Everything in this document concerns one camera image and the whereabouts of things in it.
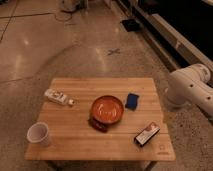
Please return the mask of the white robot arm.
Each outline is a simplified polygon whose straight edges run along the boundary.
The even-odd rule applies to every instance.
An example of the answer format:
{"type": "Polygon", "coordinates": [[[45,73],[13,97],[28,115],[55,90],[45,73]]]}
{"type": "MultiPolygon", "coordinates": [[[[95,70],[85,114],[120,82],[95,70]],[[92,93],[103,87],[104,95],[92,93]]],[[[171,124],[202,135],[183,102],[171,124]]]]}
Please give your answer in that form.
{"type": "Polygon", "coordinates": [[[203,64],[177,69],[168,75],[164,101],[170,109],[180,109],[194,103],[213,119],[213,88],[208,85],[210,70],[203,64]]]}

